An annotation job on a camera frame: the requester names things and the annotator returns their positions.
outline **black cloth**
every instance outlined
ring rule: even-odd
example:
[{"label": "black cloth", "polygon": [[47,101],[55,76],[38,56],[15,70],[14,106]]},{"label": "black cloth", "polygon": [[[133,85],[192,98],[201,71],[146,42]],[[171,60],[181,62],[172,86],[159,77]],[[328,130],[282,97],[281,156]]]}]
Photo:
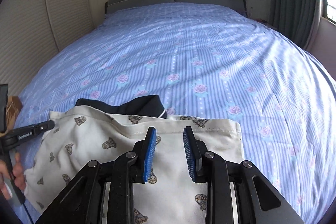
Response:
[{"label": "black cloth", "polygon": [[138,97],[120,106],[111,106],[101,101],[81,98],[77,100],[75,106],[91,106],[110,114],[137,115],[163,119],[167,118],[167,112],[158,95]]}]

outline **metal bolt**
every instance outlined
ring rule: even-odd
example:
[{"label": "metal bolt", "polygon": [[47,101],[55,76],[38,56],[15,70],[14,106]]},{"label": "metal bolt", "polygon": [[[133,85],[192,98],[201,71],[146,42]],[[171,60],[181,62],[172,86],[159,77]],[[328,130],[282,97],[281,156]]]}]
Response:
[{"label": "metal bolt", "polygon": [[211,152],[211,151],[206,151],[204,153],[204,156],[206,156],[207,158],[211,159],[211,158],[213,158],[215,156],[215,154],[213,152]]},{"label": "metal bolt", "polygon": [[249,160],[244,160],[243,161],[243,165],[246,167],[246,168],[251,168],[253,166],[253,163],[251,163]]},{"label": "metal bolt", "polygon": [[126,153],[126,157],[128,157],[130,159],[134,158],[135,156],[136,156],[136,153],[133,152],[133,151],[129,151],[129,152]]},{"label": "metal bolt", "polygon": [[98,162],[96,160],[90,160],[87,164],[88,167],[96,167]]}]

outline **bedspread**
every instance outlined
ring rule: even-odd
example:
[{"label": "bedspread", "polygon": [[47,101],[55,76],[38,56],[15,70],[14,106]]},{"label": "bedspread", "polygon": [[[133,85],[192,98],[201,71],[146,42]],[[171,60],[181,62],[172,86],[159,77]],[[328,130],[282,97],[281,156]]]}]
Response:
[{"label": "bedspread", "polygon": [[[305,223],[317,223],[330,206],[334,80],[287,38],[226,7],[169,3],[109,15],[23,90],[16,126],[64,112],[78,98],[120,105],[150,94],[169,114],[238,121],[245,157]],[[20,148],[25,168],[39,144]]]}]

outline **white fabric with bear print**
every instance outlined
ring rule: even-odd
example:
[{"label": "white fabric with bear print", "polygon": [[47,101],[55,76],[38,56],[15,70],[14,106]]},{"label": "white fabric with bear print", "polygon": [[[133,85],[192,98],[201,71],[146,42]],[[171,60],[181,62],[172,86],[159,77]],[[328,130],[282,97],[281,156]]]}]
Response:
[{"label": "white fabric with bear print", "polygon": [[204,223],[207,187],[189,177],[183,144],[186,126],[225,160],[243,160],[240,125],[228,119],[107,115],[89,106],[77,106],[66,113],[51,111],[50,118],[55,128],[43,135],[35,164],[25,171],[24,194],[40,213],[88,161],[115,160],[143,140],[150,126],[157,130],[157,146],[149,183],[133,184],[136,224]]}]

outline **window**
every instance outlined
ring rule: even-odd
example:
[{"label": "window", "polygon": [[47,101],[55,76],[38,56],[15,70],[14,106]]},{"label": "window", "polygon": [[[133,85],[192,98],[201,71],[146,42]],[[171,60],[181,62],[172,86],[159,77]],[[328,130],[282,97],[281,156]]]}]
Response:
[{"label": "window", "polygon": [[326,9],[326,17],[336,22],[336,0],[326,0],[327,9]]}]

